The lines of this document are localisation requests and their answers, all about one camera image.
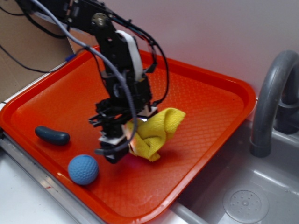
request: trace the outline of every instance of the gray cable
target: gray cable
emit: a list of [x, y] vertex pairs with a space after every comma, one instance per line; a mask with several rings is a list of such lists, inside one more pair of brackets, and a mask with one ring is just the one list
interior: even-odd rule
[[43, 10], [57, 25], [58, 27], [62, 30], [62, 32], [68, 37], [70, 38], [73, 42], [75, 42], [76, 44], [80, 45], [81, 47], [87, 49], [88, 51], [92, 52], [93, 54], [95, 54], [96, 56], [98, 56], [99, 58], [101, 58], [104, 63], [112, 70], [112, 72], [116, 75], [117, 79], [119, 80], [121, 87], [123, 88], [126, 97], [128, 99], [128, 104], [130, 107], [130, 111], [131, 111], [131, 115], [133, 118], [133, 122], [134, 122], [134, 128], [133, 128], [133, 132], [131, 137], [129, 138], [129, 140], [127, 140], [126, 142], [124, 142], [122, 145], [117, 146], [113, 149], [113, 151], [120, 151], [122, 149], [124, 149], [125, 147], [128, 146], [128, 144], [131, 142], [131, 140], [134, 138], [134, 135], [137, 131], [137, 114], [136, 114], [136, 110], [135, 110], [135, 105], [133, 102], [133, 98], [131, 95], [131, 92], [126, 84], [126, 80], [125, 78], [120, 74], [120, 72], [117, 70], [117, 68], [105, 57], [103, 56], [100, 52], [96, 51], [95, 49], [91, 48], [89, 45], [87, 45], [86, 43], [78, 40], [77, 38], [75, 38], [74, 36], [72, 36], [67, 29], [63, 26], [63, 24], [55, 17], [55, 15], [53, 15], [52, 12], [50, 12], [43, 4], [41, 4], [40, 2], [38, 2], [37, 0], [30, 0], [32, 3], [34, 3], [37, 7], [39, 7], [41, 10]]

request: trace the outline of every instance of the yellow cloth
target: yellow cloth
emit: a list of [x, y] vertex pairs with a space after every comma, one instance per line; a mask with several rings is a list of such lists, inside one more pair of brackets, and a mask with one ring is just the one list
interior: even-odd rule
[[[178, 109], [167, 108], [146, 122], [138, 120], [137, 132], [130, 143], [130, 153], [151, 162], [158, 160], [160, 155], [157, 151], [174, 136], [185, 115]], [[127, 128], [132, 132], [132, 121], [127, 123]]]

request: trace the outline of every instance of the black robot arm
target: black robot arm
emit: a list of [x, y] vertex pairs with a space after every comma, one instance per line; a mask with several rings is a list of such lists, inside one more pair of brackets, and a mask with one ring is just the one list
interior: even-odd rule
[[[31, 0], [15, 1], [23, 11], [29, 14], [35, 12], [43, 14], [43, 11]], [[152, 94], [146, 73], [155, 70], [157, 61], [154, 46], [158, 44], [149, 34], [133, 25], [131, 21], [126, 21], [115, 14], [103, 2], [96, 0], [38, 1], [67, 27], [85, 31], [96, 37], [101, 54], [117, 68], [125, 79], [133, 98], [136, 114], [148, 118], [157, 112], [157, 108], [150, 102]], [[123, 31], [116, 30], [113, 21], [129, 28], [148, 42], [153, 55], [153, 64], [149, 68], [144, 70], [142, 67], [135, 39]], [[116, 163], [128, 153], [128, 146], [121, 149], [117, 146], [124, 144], [127, 140], [124, 126], [132, 119], [132, 114], [119, 80], [110, 67], [105, 63], [104, 65], [105, 71], [101, 72], [101, 78], [110, 98], [96, 104], [97, 114], [90, 118], [89, 122], [94, 127], [102, 127], [101, 149], [96, 149], [95, 153], [104, 155], [111, 163]]]

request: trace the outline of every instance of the faucet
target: faucet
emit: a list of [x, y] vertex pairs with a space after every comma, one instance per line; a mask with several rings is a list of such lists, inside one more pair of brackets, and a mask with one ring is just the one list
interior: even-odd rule
[[250, 138], [251, 154], [270, 154], [273, 128], [285, 134], [299, 130], [298, 88], [299, 55], [283, 51], [269, 68], [259, 94]]

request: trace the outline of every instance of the orange tray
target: orange tray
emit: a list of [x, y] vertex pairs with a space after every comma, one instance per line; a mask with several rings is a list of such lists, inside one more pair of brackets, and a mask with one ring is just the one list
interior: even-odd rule
[[[151, 63], [148, 53], [142, 52], [142, 60], [144, 67]], [[149, 74], [154, 100], [165, 89], [165, 70], [159, 61], [155, 73]], [[169, 60], [169, 67], [170, 91], [158, 109], [175, 107], [187, 115], [156, 162], [127, 154], [110, 164], [94, 154], [100, 128], [93, 128], [88, 119], [95, 115], [95, 103], [108, 94], [88, 52], [7, 103], [0, 112], [0, 126], [104, 221], [147, 222], [170, 206], [256, 102], [252, 88], [243, 81], [174, 60]], [[70, 143], [43, 142], [34, 132], [39, 125], [68, 132]], [[100, 168], [97, 179], [84, 187], [73, 183], [67, 172], [70, 160], [79, 154], [93, 156]]]

